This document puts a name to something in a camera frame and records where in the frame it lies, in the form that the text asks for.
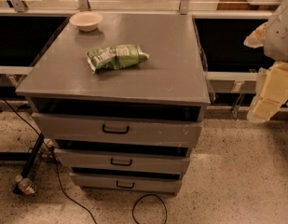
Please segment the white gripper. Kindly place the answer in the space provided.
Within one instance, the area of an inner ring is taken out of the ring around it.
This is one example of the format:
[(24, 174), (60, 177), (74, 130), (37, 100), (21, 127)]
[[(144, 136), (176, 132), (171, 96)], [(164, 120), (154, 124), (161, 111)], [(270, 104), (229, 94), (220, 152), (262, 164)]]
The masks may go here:
[(247, 120), (263, 123), (274, 116), (288, 100), (288, 63), (276, 61), (268, 70), (260, 68)]

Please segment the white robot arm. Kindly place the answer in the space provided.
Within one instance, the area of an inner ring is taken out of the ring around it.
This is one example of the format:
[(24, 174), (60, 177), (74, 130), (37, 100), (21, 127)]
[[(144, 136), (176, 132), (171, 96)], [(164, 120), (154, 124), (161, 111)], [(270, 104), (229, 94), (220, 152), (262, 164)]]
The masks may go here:
[(263, 47), (264, 54), (275, 61), (269, 69), (259, 70), (256, 96), (247, 114), (250, 122), (264, 123), (288, 101), (288, 0), (283, 0), (243, 44), (253, 49)]

